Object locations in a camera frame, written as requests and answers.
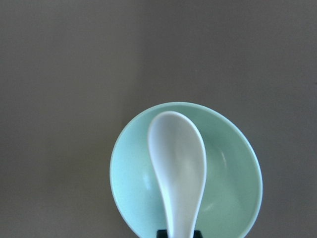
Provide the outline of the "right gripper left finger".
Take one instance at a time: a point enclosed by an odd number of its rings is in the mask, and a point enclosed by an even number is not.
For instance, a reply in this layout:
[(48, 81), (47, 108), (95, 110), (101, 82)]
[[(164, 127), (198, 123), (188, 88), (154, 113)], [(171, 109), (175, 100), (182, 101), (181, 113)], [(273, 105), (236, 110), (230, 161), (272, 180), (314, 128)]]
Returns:
[(157, 230), (156, 238), (168, 238), (167, 230)]

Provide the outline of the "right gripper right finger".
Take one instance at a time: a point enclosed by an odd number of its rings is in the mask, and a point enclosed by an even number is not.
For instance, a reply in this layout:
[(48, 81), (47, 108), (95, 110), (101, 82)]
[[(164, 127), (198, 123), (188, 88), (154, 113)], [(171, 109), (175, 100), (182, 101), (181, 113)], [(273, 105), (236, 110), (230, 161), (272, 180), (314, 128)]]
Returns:
[(193, 238), (203, 238), (202, 232), (199, 230), (194, 230)]

